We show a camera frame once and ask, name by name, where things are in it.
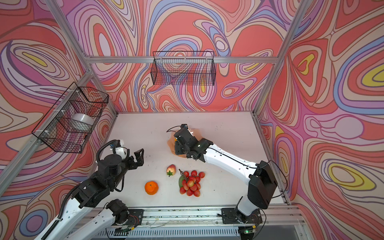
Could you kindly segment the large orange mandarin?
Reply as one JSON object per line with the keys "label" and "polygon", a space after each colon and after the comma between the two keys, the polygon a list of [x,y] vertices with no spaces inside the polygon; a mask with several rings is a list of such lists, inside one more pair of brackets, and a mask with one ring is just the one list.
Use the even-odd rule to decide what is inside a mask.
{"label": "large orange mandarin", "polygon": [[155,195],[159,190],[159,185],[155,181],[150,181],[145,184],[145,192],[148,195]]}

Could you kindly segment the red grape bunch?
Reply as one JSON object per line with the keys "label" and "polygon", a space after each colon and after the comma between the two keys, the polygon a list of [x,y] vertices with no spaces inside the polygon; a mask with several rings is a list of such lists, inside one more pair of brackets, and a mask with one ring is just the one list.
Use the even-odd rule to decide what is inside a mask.
{"label": "red grape bunch", "polygon": [[191,172],[179,169],[179,193],[181,195],[200,197],[201,180],[206,176],[205,172],[193,170]]}

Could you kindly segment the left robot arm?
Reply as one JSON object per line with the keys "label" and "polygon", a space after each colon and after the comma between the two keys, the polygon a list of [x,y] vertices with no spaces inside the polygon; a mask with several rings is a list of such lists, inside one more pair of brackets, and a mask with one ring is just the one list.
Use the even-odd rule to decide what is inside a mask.
{"label": "left robot arm", "polygon": [[73,228],[112,192],[122,192],[125,175],[144,164],[144,149],[130,155],[120,140],[112,140],[96,153],[98,165],[88,179],[72,188],[65,196],[58,215],[36,237],[38,240],[91,240],[113,225],[129,233],[141,225],[143,210],[130,211],[119,199],[109,201],[96,217],[76,231]]}

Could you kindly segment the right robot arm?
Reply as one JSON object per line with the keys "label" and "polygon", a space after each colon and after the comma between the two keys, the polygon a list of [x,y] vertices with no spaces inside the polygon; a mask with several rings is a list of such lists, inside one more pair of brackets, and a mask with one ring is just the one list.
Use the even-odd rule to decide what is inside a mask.
{"label": "right robot arm", "polygon": [[278,182],[268,162],[249,162],[224,151],[210,140],[198,140],[186,124],[180,125],[174,138],[176,155],[220,167],[248,186],[247,194],[240,198],[234,209],[222,209],[224,222],[246,224],[255,211],[269,207]]}

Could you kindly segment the pink lotus fruit bowl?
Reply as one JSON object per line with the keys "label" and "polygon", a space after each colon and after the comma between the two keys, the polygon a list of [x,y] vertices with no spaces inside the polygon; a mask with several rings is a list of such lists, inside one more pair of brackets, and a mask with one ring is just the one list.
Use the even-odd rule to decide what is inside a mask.
{"label": "pink lotus fruit bowl", "polygon": [[177,156],[182,156],[186,158],[192,158],[191,151],[197,145],[198,140],[190,131],[187,125],[180,125],[178,131],[173,130],[175,127],[172,127],[167,130],[167,133],[174,133],[174,152]]}

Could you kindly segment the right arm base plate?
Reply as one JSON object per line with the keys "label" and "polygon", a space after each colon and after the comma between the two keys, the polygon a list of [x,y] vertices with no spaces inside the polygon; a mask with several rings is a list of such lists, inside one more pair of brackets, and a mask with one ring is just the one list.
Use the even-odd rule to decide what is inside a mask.
{"label": "right arm base plate", "polygon": [[263,222],[260,209],[254,210],[249,216],[241,213],[237,208],[222,208],[218,214],[224,224],[256,224]]}

